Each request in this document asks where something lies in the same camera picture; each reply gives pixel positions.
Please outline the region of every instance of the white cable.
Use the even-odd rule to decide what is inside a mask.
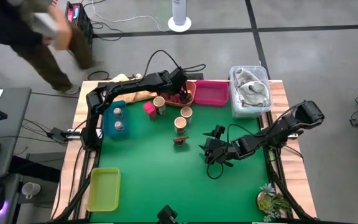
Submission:
[[[161,32],[166,32],[166,31],[169,31],[170,29],[167,29],[167,30],[162,30],[160,28],[160,25],[158,24],[158,22],[152,17],[152,16],[135,16],[133,18],[130,18],[130,19],[122,19],[122,20],[118,20],[118,21],[112,21],[110,19],[107,19],[107,18],[104,18],[103,16],[100,16],[97,12],[96,12],[96,9],[94,8],[94,0],[92,0],[92,7],[93,7],[93,12],[95,15],[97,15],[100,19],[103,19],[105,21],[109,21],[109,22],[127,22],[127,21],[131,21],[131,20],[134,20],[134,19],[139,19],[139,18],[151,18],[155,24],[157,25],[157,28],[159,29],[159,31]]]

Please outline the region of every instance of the green mat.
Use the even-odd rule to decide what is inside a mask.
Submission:
[[[117,167],[121,171],[118,208],[113,212],[93,212],[91,222],[156,222],[157,213],[171,206],[178,222],[259,222],[264,214],[258,210],[259,187],[268,182],[262,150],[243,161],[231,161],[218,180],[206,175],[203,151],[206,136],[217,124],[240,124],[258,131],[256,119],[233,119],[231,107],[192,105],[193,120],[184,136],[187,146],[175,147],[177,137],[173,121],[180,108],[167,106],[166,114],[151,121],[142,105],[128,105],[129,136],[104,138],[100,167]],[[230,138],[244,135],[230,128]],[[210,168],[217,176],[220,165]]]

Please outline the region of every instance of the succulent plant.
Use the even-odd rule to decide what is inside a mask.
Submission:
[[[275,218],[280,218],[280,211],[291,211],[291,205],[284,199],[280,193],[276,194],[271,184],[265,184],[260,188],[263,194],[259,193],[257,200],[259,210],[266,213],[264,222],[271,222]]]
[[[276,191],[274,190],[273,186],[271,183],[269,184],[265,184],[263,187],[260,188],[265,195],[269,195],[271,197],[275,196]]]
[[[264,195],[257,203],[258,208],[266,214],[273,210],[272,198],[269,195]]]

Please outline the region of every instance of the yellow tray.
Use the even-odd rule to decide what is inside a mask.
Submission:
[[[117,209],[120,182],[118,168],[93,169],[86,209],[90,212],[111,212]]]

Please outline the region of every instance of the gray concrete floor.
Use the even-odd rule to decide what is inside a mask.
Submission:
[[[358,1],[353,0],[251,0],[258,27],[335,26],[358,24]],[[64,8],[65,0],[58,6]],[[171,15],[169,0],[109,0],[96,10],[112,20],[133,16],[154,16],[161,29]],[[192,29],[250,28],[243,0],[189,0]],[[91,6],[89,16],[100,21]],[[151,19],[112,23],[124,32],[158,31]],[[109,32],[107,29],[97,32]],[[264,54],[272,79],[284,80],[290,104],[314,100],[326,115],[323,125],[306,131],[300,138],[317,214],[322,220],[358,223],[358,129],[348,122],[357,109],[358,29],[261,33]],[[125,37],[117,42],[94,40],[93,52],[106,70],[142,73],[149,55],[167,50],[180,65],[205,63],[204,77],[227,78],[234,65],[258,65],[259,58],[251,33],[167,35]],[[74,83],[85,73],[76,68],[66,52],[56,52],[62,70]],[[152,61],[149,71],[172,69],[163,55]],[[54,94],[36,72],[9,47],[0,45],[0,87],[29,86],[37,93]],[[75,98],[32,95],[26,118],[49,127],[67,128],[73,121]],[[22,135],[39,137],[27,130]],[[18,152],[63,152],[56,144],[20,139]],[[23,207],[20,223],[48,220],[51,209]]]

